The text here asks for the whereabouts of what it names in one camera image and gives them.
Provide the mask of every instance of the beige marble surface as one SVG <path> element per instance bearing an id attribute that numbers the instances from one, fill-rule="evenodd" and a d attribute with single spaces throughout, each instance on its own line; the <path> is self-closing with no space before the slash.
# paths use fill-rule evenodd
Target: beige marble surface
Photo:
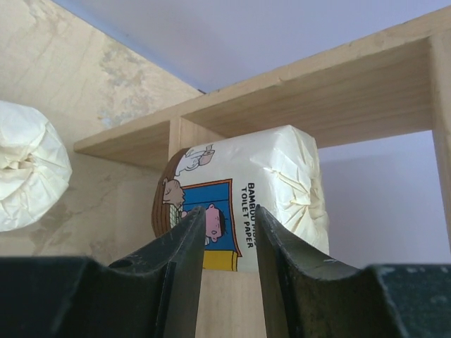
<path id="1" fill-rule="evenodd" d="M 68 191 L 0 255 L 87 254 L 109 263 L 154 238 L 159 174 L 74 154 L 73 142 L 199 92 L 50 0 L 0 0 L 0 100 L 33 106 L 69 150 Z"/>

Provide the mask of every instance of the wooden shelf board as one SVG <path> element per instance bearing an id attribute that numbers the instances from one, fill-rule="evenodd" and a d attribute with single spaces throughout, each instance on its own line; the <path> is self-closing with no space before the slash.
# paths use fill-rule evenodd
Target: wooden shelf board
<path id="1" fill-rule="evenodd" d="M 103 131 L 75 151 L 162 169 L 169 121 L 224 137 L 293 125 L 319 147 L 432 128 L 428 38 L 451 29 L 451 6 Z"/>

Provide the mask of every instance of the crumpled white paper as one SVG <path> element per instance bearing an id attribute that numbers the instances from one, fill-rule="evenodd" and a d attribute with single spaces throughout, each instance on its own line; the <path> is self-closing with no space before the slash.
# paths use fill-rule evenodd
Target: crumpled white paper
<path id="1" fill-rule="evenodd" d="M 71 175 L 66 148 L 46 117 L 0 101 L 0 232 L 37 222 Z"/>

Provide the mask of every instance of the tissue paper wrapping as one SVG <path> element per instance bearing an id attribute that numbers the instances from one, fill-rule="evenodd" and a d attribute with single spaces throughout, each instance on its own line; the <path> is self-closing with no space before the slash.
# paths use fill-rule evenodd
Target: tissue paper wrapping
<path id="1" fill-rule="evenodd" d="M 37 109 L 0 101 L 0 231 L 38 221 L 68 188 L 67 151 Z"/>
<path id="2" fill-rule="evenodd" d="M 206 209 L 204 268 L 256 271 L 255 207 L 328 254 L 328 216 L 316 142 L 292 126 L 184 149 L 156 191 L 162 235 L 195 206 Z"/>

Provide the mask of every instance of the blue printed panel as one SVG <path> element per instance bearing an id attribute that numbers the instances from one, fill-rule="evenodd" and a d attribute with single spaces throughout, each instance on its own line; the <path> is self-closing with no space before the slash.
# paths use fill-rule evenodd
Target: blue printed panel
<path id="1" fill-rule="evenodd" d="M 207 209 L 210 204 L 221 210 L 225 218 L 225 234 L 216 243 L 210 241 L 205 250 L 229 250 L 238 252 L 234 240 L 235 224 L 232 220 L 232 201 L 230 191 L 232 181 L 220 181 L 205 183 L 200 187 L 183 187 L 185 192 L 185 203 L 183 210 L 190 212 L 196 206 Z"/>

